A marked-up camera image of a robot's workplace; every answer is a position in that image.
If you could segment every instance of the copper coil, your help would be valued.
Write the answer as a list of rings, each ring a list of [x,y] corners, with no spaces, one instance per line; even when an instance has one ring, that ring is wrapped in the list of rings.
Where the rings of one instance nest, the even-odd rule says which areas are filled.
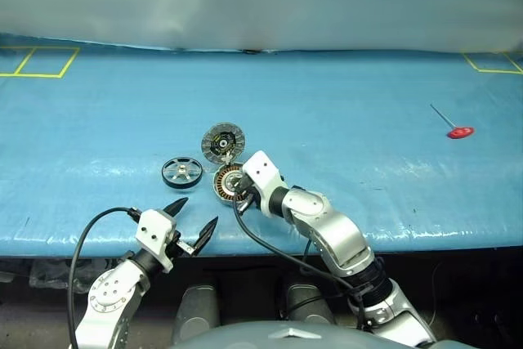
[[[214,188],[220,198],[228,201],[232,201],[234,193],[233,190],[227,189],[229,192],[227,192],[226,189],[223,187],[224,178],[230,173],[230,172],[241,172],[242,167],[239,165],[230,165],[228,167],[223,168],[216,176],[214,181]],[[242,195],[238,195],[238,201],[244,200],[244,197]]]

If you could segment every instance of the white plastic cover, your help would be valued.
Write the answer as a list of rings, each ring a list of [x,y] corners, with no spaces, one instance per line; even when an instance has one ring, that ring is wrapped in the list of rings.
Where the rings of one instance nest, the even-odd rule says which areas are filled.
[[[0,32],[208,49],[497,51],[523,0],[0,0]]]

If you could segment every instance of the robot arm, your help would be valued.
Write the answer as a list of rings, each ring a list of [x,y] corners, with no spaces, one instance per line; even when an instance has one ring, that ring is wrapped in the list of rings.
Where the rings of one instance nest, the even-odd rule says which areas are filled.
[[[123,348],[127,344],[129,321],[159,273],[172,270],[172,261],[183,253],[195,256],[210,240],[217,224],[211,220],[190,246],[180,240],[174,216],[187,198],[164,210],[146,210],[140,215],[136,240],[140,251],[106,271],[91,286],[87,311],[76,328],[80,349]]]
[[[298,187],[289,189],[263,151],[254,154],[242,170],[247,176],[242,177],[237,191],[247,195],[239,211],[244,212],[256,201],[267,217],[282,217],[295,225],[316,246],[330,272],[359,292],[365,323],[373,333],[411,347],[435,341],[428,325],[399,285],[388,278],[349,217],[333,209],[322,194]],[[358,311],[354,298],[349,305],[355,313]]]

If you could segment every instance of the yellow tape line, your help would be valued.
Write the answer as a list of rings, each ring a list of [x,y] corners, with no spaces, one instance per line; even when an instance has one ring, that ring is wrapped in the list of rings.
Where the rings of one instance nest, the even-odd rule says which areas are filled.
[[[57,46],[49,46],[49,47],[42,47],[42,46],[28,46],[28,45],[12,45],[12,46],[1,46],[1,49],[30,49],[29,53],[25,55],[24,59],[20,62],[18,67],[16,67],[16,70],[14,73],[0,73],[0,77],[25,77],[25,78],[62,78],[64,74],[67,72],[71,64],[73,64],[74,59],[76,59],[76,56],[80,52],[80,47],[57,47]],[[73,54],[71,57],[67,60],[64,67],[62,67],[61,71],[58,74],[24,74],[20,71],[25,67],[29,59],[33,56],[33,54],[37,50],[66,50],[66,51],[73,51]]]
[[[467,63],[478,73],[496,73],[496,74],[517,74],[522,75],[523,69],[506,53],[501,52],[505,55],[505,57],[516,67],[517,71],[513,69],[481,69],[471,60],[470,57],[467,56],[466,53],[462,52],[463,57],[467,61]]]

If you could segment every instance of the red object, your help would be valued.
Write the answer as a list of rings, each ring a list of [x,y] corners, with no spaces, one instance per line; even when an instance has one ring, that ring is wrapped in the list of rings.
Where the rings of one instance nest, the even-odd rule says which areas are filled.
[[[474,133],[474,127],[458,127],[454,123],[450,121],[449,118],[447,118],[444,114],[442,114],[439,110],[436,109],[436,107],[431,104],[431,107],[433,110],[436,111],[436,113],[441,116],[441,118],[450,126],[452,127],[452,131],[447,134],[447,136],[451,139],[461,139],[465,138],[469,135],[472,135]]]
[[[447,136],[452,139],[461,139],[474,133],[474,127],[456,127]]]

